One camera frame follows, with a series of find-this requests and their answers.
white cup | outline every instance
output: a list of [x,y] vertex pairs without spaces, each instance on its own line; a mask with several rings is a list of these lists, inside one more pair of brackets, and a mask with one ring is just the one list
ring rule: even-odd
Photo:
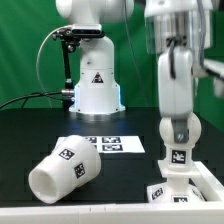
[[29,185],[41,201],[52,204],[95,178],[101,169],[96,147],[71,135],[58,144],[29,174]]

black square marker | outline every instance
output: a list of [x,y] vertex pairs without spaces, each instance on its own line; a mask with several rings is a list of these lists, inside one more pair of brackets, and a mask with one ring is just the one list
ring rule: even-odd
[[97,137],[86,137],[86,139],[88,141],[90,141],[91,143],[93,143],[93,144],[96,144],[97,143]]
[[85,169],[82,163],[76,166],[74,169],[77,179],[79,179],[81,176],[85,174]]
[[153,194],[152,194],[152,200],[156,200],[156,198],[158,198],[159,196],[163,195],[163,188],[159,188],[157,191],[155,191]]
[[111,151],[123,151],[122,145],[103,145],[103,151],[111,152]]
[[66,160],[70,160],[73,156],[75,155],[74,152],[68,150],[68,149],[64,149],[60,154],[59,156],[61,156],[63,159],[66,159]]
[[187,152],[181,150],[172,150],[171,162],[174,164],[186,164]]
[[189,197],[188,196],[173,196],[173,202],[174,203],[189,202]]
[[121,138],[120,137],[103,137],[102,138],[102,143],[121,143]]

cable connector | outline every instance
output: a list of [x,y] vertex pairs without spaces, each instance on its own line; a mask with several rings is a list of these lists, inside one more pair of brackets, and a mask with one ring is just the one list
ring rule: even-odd
[[62,90],[61,90],[61,95],[62,95],[62,96],[73,97],[74,94],[75,94],[74,89],[62,89]]

black table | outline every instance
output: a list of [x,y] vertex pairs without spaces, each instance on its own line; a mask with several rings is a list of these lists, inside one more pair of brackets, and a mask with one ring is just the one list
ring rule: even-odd
[[[146,187],[164,182],[157,165],[165,157],[157,108],[129,108],[125,117],[86,122],[61,109],[10,109],[0,112],[0,207],[45,206],[31,192],[29,172],[60,136],[139,136],[145,153],[101,154],[97,178],[55,203],[83,205],[147,202]],[[202,135],[193,159],[202,161],[224,184],[224,134],[200,118]]]

green backdrop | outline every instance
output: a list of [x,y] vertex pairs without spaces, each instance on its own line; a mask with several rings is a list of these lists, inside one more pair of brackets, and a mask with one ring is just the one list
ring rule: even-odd
[[[136,59],[143,77],[148,105],[158,106],[156,56],[148,55],[145,44],[143,11],[135,7],[129,19],[129,29]],[[206,57],[224,61],[224,13],[213,13],[214,45]],[[67,25],[57,13],[55,0],[0,1],[0,103],[12,98],[41,91],[36,78],[35,64],[44,38],[55,28]],[[104,31],[115,45],[115,78],[121,85],[122,103],[127,107],[144,107],[135,71],[125,24],[104,25]],[[64,72],[60,41],[49,40],[40,61],[40,74],[47,91],[64,87]],[[71,55],[74,82],[79,79],[79,54]],[[213,94],[212,79],[200,81],[195,111],[224,131],[224,99]],[[15,103],[7,108],[18,108]],[[53,101],[54,107],[61,103]],[[27,108],[48,108],[46,99],[32,99]]]

